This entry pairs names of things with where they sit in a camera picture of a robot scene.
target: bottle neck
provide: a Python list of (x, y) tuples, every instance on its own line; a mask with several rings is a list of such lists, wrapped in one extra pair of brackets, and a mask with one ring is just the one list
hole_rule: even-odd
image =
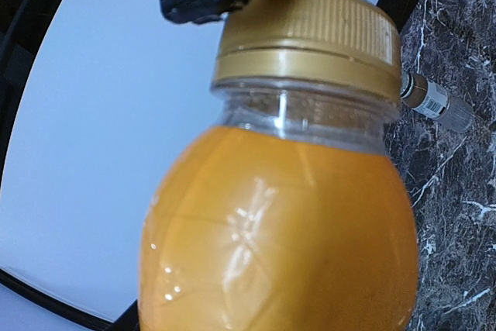
[(234, 88), (230, 84), (222, 92), (224, 126), (363, 153), (386, 154), (384, 124), (397, 112), (378, 99), (343, 90)]

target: gold bottle cap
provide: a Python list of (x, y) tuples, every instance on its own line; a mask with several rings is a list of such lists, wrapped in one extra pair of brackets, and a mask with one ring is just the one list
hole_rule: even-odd
[(212, 87), (239, 78), (345, 86), (399, 104), (400, 37), (364, 0), (250, 0), (226, 21)]

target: small bottle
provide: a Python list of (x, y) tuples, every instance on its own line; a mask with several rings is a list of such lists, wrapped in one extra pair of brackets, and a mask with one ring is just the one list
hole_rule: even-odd
[(251, 0), (229, 16), (219, 124), (181, 155), (143, 231), (143, 331), (408, 325), (415, 220), (383, 143), (399, 35), (363, 0)]
[(454, 132), (463, 133), (474, 123), (471, 106), (419, 74), (403, 73), (400, 96), (409, 108)]

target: orange liquid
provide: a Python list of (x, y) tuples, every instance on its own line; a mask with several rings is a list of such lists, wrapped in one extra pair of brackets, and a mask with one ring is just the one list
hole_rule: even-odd
[(389, 158), (215, 127), (146, 218), (141, 330), (400, 330), (417, 270)]

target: marble surface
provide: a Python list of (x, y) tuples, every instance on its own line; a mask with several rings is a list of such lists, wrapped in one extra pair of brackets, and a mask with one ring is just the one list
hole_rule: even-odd
[(496, 0), (421, 0), (404, 66), (474, 107), (459, 135), (403, 109), (387, 146), (418, 227), (418, 300), (408, 330), (496, 329)]

